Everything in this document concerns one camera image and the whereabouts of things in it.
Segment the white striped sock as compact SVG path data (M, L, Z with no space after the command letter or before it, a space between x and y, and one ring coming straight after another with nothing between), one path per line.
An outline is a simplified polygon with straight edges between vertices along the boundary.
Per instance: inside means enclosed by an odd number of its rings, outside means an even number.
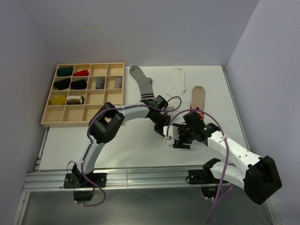
M172 138L170 139L165 139L165 144L169 147L172 147L174 143L174 140Z

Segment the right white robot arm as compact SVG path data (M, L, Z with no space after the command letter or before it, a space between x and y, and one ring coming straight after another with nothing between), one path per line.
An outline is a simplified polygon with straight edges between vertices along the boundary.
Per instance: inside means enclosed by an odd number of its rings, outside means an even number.
M213 158L202 169L189 171L191 185L228 182L243 189L256 204L264 203L282 187L276 163L270 156L261 157L245 149L223 134L219 126L205 124L196 112L184 115L183 119L184 123L173 123L165 129L165 134L174 139L174 148L190 149L192 142L197 141L225 157Z

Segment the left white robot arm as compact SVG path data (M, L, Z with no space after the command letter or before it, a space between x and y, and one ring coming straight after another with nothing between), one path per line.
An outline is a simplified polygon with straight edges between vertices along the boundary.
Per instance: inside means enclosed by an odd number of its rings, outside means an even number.
M105 103L89 122L89 145L80 161L72 168L75 183L80 187L91 183L91 174L101 150L116 136L124 122L148 118L154 123L154 131L163 136L164 127L171 120L165 109L167 106L168 102L161 96L144 99L134 105L115 106L110 102Z

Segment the beige red reindeer sock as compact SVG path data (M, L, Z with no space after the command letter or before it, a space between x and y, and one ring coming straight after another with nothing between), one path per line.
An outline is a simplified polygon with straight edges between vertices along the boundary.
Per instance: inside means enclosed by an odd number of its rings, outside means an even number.
M204 110L205 106L205 89L202 86L195 86L192 89L192 98L190 104L190 112L192 109Z

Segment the plain white sock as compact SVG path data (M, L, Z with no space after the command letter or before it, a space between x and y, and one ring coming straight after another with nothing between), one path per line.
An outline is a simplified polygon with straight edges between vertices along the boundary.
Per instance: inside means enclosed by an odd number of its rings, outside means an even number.
M185 71L181 68L174 67L168 78L169 86L166 89L166 95L170 97L182 96L186 91Z

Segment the grey striped sock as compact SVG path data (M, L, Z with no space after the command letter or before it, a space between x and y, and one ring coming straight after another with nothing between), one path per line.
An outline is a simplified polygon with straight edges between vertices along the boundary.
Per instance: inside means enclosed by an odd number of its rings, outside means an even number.
M139 86L141 100L154 99L155 96L152 88L152 79L150 77L147 77L144 72L137 66L132 66L129 69L129 73Z

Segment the light grey rolled sock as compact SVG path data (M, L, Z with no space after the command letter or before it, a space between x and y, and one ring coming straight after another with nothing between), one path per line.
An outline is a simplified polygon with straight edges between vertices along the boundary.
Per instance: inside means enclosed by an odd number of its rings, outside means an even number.
M122 88L122 77L118 77L115 80L115 89L121 89Z

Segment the wooden compartment tray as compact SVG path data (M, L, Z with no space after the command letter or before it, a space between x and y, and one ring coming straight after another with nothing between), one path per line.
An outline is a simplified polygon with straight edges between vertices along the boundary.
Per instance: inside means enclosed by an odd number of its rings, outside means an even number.
M57 76L57 69L73 67L73 73L87 69L89 76ZM46 127L74 127L87 126L97 111L107 102L113 105L123 105L124 96L124 63L85 63L85 64L59 64L56 68L51 89L48 95L41 124ZM96 79L105 78L104 89L95 89ZM115 80L122 77L122 88L115 89ZM72 81L84 79L87 87L84 90L57 90L53 83L59 80L70 78ZM83 105L51 105L51 98L60 95L83 95Z

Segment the black rolled sock right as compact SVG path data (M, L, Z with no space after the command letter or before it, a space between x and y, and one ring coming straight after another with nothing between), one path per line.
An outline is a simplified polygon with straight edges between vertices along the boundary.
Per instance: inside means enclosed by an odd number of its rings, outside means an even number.
M70 84L70 88L73 90L84 90L87 87L87 82L84 79L72 81Z

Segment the black rolled sock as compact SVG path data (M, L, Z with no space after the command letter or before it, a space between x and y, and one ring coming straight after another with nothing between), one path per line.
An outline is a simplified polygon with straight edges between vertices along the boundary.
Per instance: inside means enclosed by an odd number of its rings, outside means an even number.
M69 88L70 82L71 82L70 78L59 80L53 83L53 87L57 90L65 90Z
M84 90L87 87L87 82L84 79L72 81L70 84L70 88L73 90Z

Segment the white brown rolled sock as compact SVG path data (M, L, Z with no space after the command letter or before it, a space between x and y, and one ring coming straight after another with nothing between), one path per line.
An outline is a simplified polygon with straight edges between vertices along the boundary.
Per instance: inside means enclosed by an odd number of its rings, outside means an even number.
M71 95L66 98L67 105L83 105L84 96L83 95Z

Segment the red rolled sock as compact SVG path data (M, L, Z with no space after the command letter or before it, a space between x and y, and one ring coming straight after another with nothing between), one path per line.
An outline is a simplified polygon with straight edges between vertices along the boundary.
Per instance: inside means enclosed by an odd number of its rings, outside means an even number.
M73 73L73 76L89 76L89 71L87 69L77 71L77 72Z

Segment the black rolled sock left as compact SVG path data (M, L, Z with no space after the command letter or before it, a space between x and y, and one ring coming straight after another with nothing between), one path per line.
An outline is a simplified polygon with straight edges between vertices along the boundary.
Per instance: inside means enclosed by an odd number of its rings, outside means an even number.
M57 90L65 90L69 88L70 82L71 82L70 78L59 80L53 83L53 87Z

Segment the yellow rolled sock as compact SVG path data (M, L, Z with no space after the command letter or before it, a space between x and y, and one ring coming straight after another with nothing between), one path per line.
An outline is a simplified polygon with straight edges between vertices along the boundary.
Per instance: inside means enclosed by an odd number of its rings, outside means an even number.
M67 96L66 95L60 95L56 96L50 99L51 105L65 105Z

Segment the dark green rolled sock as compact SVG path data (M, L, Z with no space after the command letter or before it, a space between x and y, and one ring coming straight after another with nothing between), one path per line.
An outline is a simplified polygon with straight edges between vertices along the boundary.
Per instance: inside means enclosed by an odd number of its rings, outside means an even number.
M72 73L73 73L73 67L60 67L57 69L58 77L71 76Z

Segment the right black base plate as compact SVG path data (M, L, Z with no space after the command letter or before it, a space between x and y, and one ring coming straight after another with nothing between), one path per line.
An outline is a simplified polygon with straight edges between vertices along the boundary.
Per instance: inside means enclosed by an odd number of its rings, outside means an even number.
M216 179L210 169L188 170L188 176L185 178L186 183L190 185L217 185L220 179Z

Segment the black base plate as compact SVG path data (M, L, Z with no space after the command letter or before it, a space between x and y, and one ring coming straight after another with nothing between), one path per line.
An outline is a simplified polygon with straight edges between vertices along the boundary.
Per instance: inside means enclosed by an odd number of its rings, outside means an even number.
M106 184L106 173L90 173L87 174L87 178L98 185L101 188L105 187ZM68 173L65 176L63 188L64 189L73 189L73 188L93 188L94 184L91 184L89 181L85 179L85 177L81 174L79 175L79 180L72 173Z
M188 176L185 178L186 183L190 185L217 185L220 179L216 179L210 169L188 170Z

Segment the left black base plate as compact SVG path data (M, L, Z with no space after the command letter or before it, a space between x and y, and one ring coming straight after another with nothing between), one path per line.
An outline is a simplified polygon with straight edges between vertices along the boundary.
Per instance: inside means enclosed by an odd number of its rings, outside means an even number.
M87 174L87 178L98 185L101 188L105 187L106 184L106 173L90 173ZM91 184L89 181L85 179L85 177L81 174L79 175L79 180L72 173L68 173L65 176L63 188L64 189L73 189L73 188L93 188L94 184Z

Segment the aluminium mounting rail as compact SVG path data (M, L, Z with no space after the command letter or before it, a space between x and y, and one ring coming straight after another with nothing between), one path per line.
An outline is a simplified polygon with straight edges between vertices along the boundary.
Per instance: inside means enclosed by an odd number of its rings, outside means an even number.
M191 187L185 178L189 170L201 166L168 166L141 168L96 169L94 173L105 173L104 190L149 189ZM66 171L35 171L28 173L23 183L23 192L65 191L63 184Z

